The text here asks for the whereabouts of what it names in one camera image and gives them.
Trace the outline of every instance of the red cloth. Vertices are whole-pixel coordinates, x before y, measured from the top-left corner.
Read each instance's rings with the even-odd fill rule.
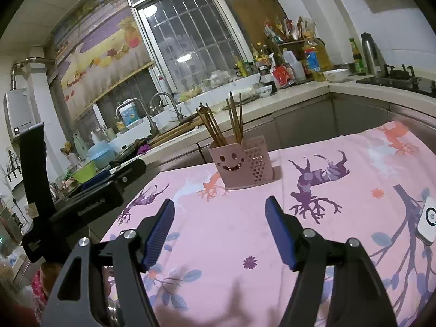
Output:
[[[40,281],[40,271],[38,270],[33,277],[32,290],[33,290],[33,300],[35,301],[35,317],[39,323],[42,321],[42,316],[44,314],[45,305],[49,298],[45,295],[41,281]]]

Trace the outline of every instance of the orange bird print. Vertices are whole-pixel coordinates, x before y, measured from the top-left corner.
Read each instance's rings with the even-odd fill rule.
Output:
[[[410,143],[402,143],[398,138],[404,136],[408,132],[408,128],[400,122],[392,122],[395,126],[391,129],[383,125],[378,130],[381,130],[386,135],[387,140],[390,142],[389,146],[397,149],[397,154],[405,155],[406,153],[416,154],[419,148]]]
[[[206,199],[209,202],[209,200],[215,198],[218,194],[217,189],[220,188],[224,191],[223,195],[227,194],[227,191],[225,190],[225,187],[223,186],[217,186],[217,181],[221,179],[221,176],[219,172],[215,173],[209,182],[203,183],[204,189],[200,190],[199,193],[202,198],[204,198],[205,195],[207,195]]]

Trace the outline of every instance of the metal screw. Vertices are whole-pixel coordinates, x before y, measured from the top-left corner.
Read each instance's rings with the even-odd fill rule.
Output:
[[[134,231],[134,230],[127,230],[124,233],[125,238],[134,238],[135,236],[136,236],[136,231]]]
[[[79,240],[79,245],[85,247],[89,244],[90,240],[87,237],[83,237]]]
[[[302,234],[304,235],[304,237],[312,238],[315,237],[317,233],[311,228],[305,228]]]
[[[351,247],[359,247],[360,246],[360,241],[357,238],[349,239],[348,243],[350,244]]]

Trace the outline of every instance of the red package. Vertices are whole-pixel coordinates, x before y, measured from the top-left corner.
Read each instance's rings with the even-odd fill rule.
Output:
[[[286,71],[283,65],[276,67],[275,70],[272,72],[272,74],[281,87],[285,86],[288,83],[288,81],[291,79],[291,75],[289,75],[289,73]]]

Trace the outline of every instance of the faucet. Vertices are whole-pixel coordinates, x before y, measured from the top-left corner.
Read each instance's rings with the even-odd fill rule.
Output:
[[[153,121],[153,119],[152,119],[151,116],[150,116],[150,113],[149,113],[149,112],[147,111],[147,109],[144,107],[144,104],[142,103],[142,101],[141,101],[139,98],[132,98],[131,100],[129,100],[129,101],[125,101],[123,104],[120,104],[120,105],[116,108],[116,110],[115,110],[115,115],[118,117],[119,120],[123,121],[123,118],[121,117],[121,114],[120,114],[119,110],[120,110],[123,106],[126,106],[126,105],[128,105],[128,104],[130,104],[130,103],[134,103],[134,102],[137,102],[137,103],[141,104],[142,109],[144,110],[145,115],[147,116],[147,119],[148,119],[148,121],[149,121],[149,123],[150,123],[150,127],[151,127],[151,132],[150,132],[150,134],[151,134],[151,135],[157,135],[157,134],[159,133],[158,126],[157,126],[156,123]]]
[[[177,119],[179,120],[180,125],[182,125],[182,124],[184,123],[183,115],[180,114],[180,112],[178,111],[178,109],[177,109],[177,105],[176,105],[176,102],[174,102],[174,98],[173,98],[169,93],[166,93],[166,92],[158,92],[158,93],[156,93],[156,94],[151,98],[151,100],[150,100],[150,106],[151,106],[151,102],[153,102],[153,99],[154,99],[156,96],[158,96],[158,95],[167,96],[167,97],[169,98],[169,100],[170,100],[171,103],[173,104],[174,110],[176,111]]]

